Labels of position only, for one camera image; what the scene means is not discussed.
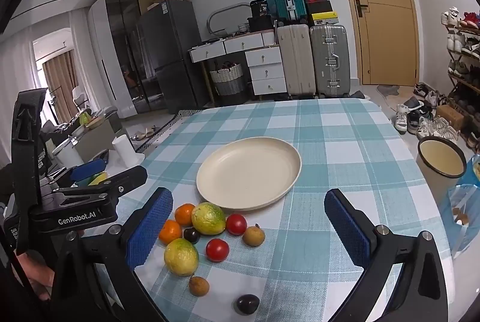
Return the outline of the person's left hand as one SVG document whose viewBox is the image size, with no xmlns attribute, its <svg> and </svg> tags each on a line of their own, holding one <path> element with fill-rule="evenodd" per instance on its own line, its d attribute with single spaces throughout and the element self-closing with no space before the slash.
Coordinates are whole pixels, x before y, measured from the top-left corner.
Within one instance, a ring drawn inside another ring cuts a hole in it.
<svg viewBox="0 0 480 322">
<path fill-rule="evenodd" d="M 55 273 L 52 269 L 28 256 L 27 253 L 17 256 L 26 277 L 35 294 L 42 300 L 50 300 L 49 289 L 53 286 Z"/>
</svg>

